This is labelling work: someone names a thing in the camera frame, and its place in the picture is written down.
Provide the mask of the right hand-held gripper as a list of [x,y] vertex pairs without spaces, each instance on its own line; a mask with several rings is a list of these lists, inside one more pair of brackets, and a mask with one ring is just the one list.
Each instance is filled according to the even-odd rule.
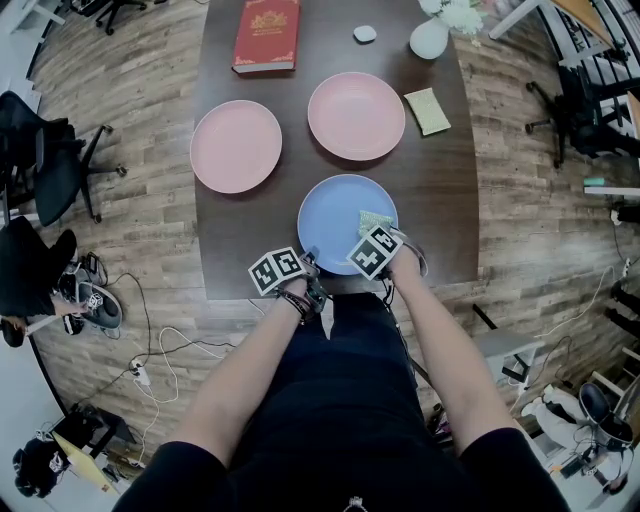
[[420,275],[428,274],[424,252],[405,233],[392,225],[373,226],[347,255],[351,264],[367,280],[384,280],[391,275],[389,263],[405,246],[418,258]]

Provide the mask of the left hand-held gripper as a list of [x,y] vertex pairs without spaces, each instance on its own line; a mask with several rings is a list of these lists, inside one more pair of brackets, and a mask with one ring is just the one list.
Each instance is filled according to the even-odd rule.
[[[293,306],[302,320],[310,320],[324,310],[328,293],[320,284],[317,266],[319,250],[312,246],[300,256],[292,247],[265,253],[249,269],[249,276],[261,297],[282,298]],[[305,290],[294,293],[285,286],[297,279],[305,281]]]

